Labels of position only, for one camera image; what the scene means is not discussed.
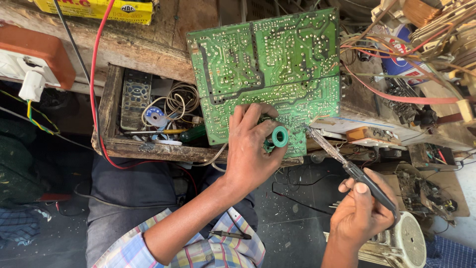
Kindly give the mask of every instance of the soldering iron handle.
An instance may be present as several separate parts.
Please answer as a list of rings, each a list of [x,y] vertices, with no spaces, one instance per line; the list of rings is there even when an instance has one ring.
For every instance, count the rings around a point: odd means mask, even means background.
[[[390,226],[388,229],[392,229],[393,227],[395,227],[395,225],[397,224],[397,213],[399,212],[397,211],[395,204],[388,198],[384,191],[382,191],[382,189],[380,189],[380,187],[378,187],[378,185],[371,178],[369,178],[367,174],[364,173],[364,171],[362,171],[351,161],[347,162],[347,164],[344,165],[344,169],[352,178],[354,178],[356,182],[365,183],[370,189],[372,196],[384,207],[386,207],[392,212],[394,220],[392,226]]]

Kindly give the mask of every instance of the dark floor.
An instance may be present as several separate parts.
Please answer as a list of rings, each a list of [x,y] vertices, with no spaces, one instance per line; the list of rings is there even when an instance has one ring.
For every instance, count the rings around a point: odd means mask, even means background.
[[[310,184],[329,174],[343,174],[342,166],[333,159],[323,163],[304,164],[285,168],[283,174],[270,177],[256,190],[256,211],[259,217],[258,234],[266,245],[263,268],[270,267],[319,267],[326,241],[323,231],[329,231],[330,216],[280,197],[271,192],[274,181]],[[275,185],[275,191],[300,202],[333,212],[328,205],[341,200],[344,194],[337,187],[345,176],[323,178],[313,186]],[[84,268],[86,266],[86,217],[87,202],[76,196],[61,204],[62,216],[54,205],[47,209],[51,221],[41,220],[41,234],[29,246],[9,243],[0,249],[0,267]],[[380,267],[361,262],[359,267]]]

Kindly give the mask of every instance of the dark pants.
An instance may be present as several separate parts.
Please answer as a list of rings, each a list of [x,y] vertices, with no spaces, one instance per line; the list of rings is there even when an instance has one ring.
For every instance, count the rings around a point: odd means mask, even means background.
[[[130,159],[112,157],[112,160],[120,164]],[[199,191],[205,190],[222,175],[222,172],[210,166],[205,174],[204,184]],[[172,212],[178,209],[174,182],[166,163],[145,163],[122,170],[113,167],[102,156],[97,155],[92,169],[91,195],[123,206],[171,205],[169,209]],[[250,193],[233,207],[256,231],[258,216],[253,209],[254,206],[255,196]],[[86,261],[88,267],[92,267],[117,239],[165,208],[125,209],[90,199],[89,209]],[[222,214],[200,231],[204,238],[208,237],[208,232],[215,226]]]

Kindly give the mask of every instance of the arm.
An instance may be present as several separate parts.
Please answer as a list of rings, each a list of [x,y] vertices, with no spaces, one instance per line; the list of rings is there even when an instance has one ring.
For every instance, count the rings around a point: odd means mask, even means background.
[[[368,168],[364,172],[396,204],[397,197],[382,175]],[[374,235],[393,224],[393,214],[372,197],[367,185],[353,178],[344,180],[339,191],[351,189],[330,219],[330,233],[322,268],[356,268],[358,250]]]
[[[265,138],[280,125],[266,120],[257,125],[262,113],[277,117],[269,104],[239,105],[230,116],[227,171],[215,183],[177,211],[144,233],[149,252],[167,265],[183,246],[210,220],[238,203],[279,167],[288,146],[263,149]]]

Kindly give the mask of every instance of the green circuit board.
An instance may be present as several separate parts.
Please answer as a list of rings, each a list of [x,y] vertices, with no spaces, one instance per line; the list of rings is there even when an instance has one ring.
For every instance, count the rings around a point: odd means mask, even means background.
[[[189,32],[210,145],[228,142],[236,105],[265,102],[291,132],[285,157],[305,155],[301,124],[339,114],[338,37],[336,8]]]

